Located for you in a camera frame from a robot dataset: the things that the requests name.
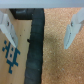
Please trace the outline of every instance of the white object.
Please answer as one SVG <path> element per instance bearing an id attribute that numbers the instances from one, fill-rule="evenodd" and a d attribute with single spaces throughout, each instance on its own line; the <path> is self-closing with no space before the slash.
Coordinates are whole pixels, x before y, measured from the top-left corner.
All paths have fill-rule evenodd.
<path id="1" fill-rule="evenodd" d="M 18 46 L 18 38 L 16 36 L 14 26 L 11 24 L 7 14 L 0 11 L 0 29 L 6 35 L 11 44 L 16 48 Z"/>
<path id="2" fill-rule="evenodd" d="M 77 14 L 74 14 L 71 20 L 71 24 L 67 26 L 66 34 L 64 37 L 64 49 L 68 49 L 73 42 L 75 36 L 82 29 L 84 23 L 84 8 L 82 8 Z"/>
<path id="3" fill-rule="evenodd" d="M 84 0 L 0 0 L 0 8 L 84 7 Z"/>

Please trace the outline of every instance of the beige surface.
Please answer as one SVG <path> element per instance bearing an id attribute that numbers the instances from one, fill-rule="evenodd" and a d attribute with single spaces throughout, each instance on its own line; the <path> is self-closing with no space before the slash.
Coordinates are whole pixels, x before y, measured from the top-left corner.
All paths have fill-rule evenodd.
<path id="1" fill-rule="evenodd" d="M 5 52 L 2 52 L 2 47 L 5 47 L 4 40 L 7 40 L 6 36 L 0 31 L 0 84 L 24 84 L 25 67 L 28 53 L 29 43 L 27 39 L 30 37 L 31 21 L 18 21 L 13 18 L 9 10 L 4 10 L 14 25 L 17 37 L 18 37 L 18 50 L 21 54 L 17 55 L 18 67 L 14 65 L 12 67 L 12 74 L 8 73 L 9 64 L 6 63 Z"/>
<path id="2" fill-rule="evenodd" d="M 63 45 L 66 26 L 79 10 L 45 9 L 42 84 L 84 84 L 84 28 L 68 50 Z"/>

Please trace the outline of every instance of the speckled brown surface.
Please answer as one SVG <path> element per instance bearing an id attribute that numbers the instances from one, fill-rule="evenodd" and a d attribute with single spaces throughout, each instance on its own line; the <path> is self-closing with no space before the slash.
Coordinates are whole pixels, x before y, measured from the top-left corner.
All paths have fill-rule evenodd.
<path id="1" fill-rule="evenodd" d="M 66 26 L 80 8 L 45 9 L 42 84 L 84 84 L 84 28 L 64 50 Z"/>

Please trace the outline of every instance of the cork surface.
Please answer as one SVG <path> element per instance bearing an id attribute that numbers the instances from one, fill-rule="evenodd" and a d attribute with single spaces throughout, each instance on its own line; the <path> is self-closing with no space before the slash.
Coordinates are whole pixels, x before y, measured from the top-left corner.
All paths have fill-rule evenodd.
<path id="1" fill-rule="evenodd" d="M 42 84 L 84 84 L 84 28 L 64 49 L 67 24 L 80 8 L 45 9 Z"/>

